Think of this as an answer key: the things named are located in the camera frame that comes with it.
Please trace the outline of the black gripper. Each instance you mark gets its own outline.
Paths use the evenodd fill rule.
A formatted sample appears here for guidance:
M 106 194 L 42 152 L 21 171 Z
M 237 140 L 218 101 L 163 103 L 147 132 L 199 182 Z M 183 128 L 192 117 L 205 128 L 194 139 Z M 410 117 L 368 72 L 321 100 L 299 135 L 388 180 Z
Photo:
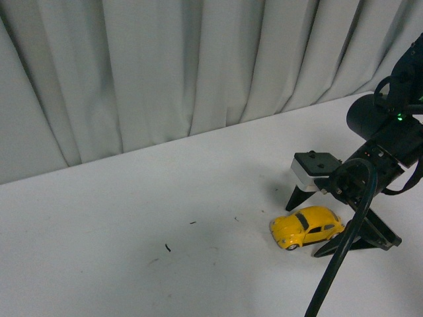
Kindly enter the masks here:
M 399 163 L 386 150 L 374 141 L 367 141 L 350 158 L 331 172 L 328 178 L 319 180 L 319 188 L 332 194 L 342 203 L 357 205 L 362 200 L 367 186 L 369 179 L 367 165 L 369 164 L 372 165 L 377 176 L 375 195 L 382 192 L 393 180 L 404 173 Z M 293 211 L 315 193 L 316 191 L 305 192 L 295 186 L 285 210 Z M 321 258 L 333 255 L 346 235 L 351 221 L 346 223 L 345 229 L 341 233 L 320 247 L 313 257 Z M 391 247 L 399 246 L 401 243 L 402 238 L 369 208 L 356 237 L 353 238 L 350 251 L 372 248 L 388 251 Z

